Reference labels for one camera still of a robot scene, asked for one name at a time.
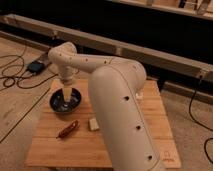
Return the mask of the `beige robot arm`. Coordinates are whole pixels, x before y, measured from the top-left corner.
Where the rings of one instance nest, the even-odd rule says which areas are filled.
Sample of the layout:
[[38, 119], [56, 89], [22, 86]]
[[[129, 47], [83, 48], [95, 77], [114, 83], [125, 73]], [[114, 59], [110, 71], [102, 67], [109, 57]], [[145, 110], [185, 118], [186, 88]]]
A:
[[71, 42], [52, 48], [48, 57], [64, 85], [72, 83], [73, 68], [90, 74], [88, 95], [114, 171], [166, 171], [136, 98], [146, 81], [141, 63], [79, 54]]

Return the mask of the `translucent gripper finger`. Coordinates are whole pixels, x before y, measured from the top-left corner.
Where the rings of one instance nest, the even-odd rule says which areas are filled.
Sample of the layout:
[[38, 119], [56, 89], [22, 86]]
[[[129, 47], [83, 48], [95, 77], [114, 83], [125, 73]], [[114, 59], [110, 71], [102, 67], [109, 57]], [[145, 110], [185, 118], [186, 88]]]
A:
[[63, 87], [62, 87], [62, 92], [63, 92], [63, 97], [64, 97], [64, 101], [67, 101], [67, 86], [66, 85], [64, 85]]
[[72, 98], [72, 87], [68, 86], [67, 87], [67, 101], [69, 102], [71, 98]]

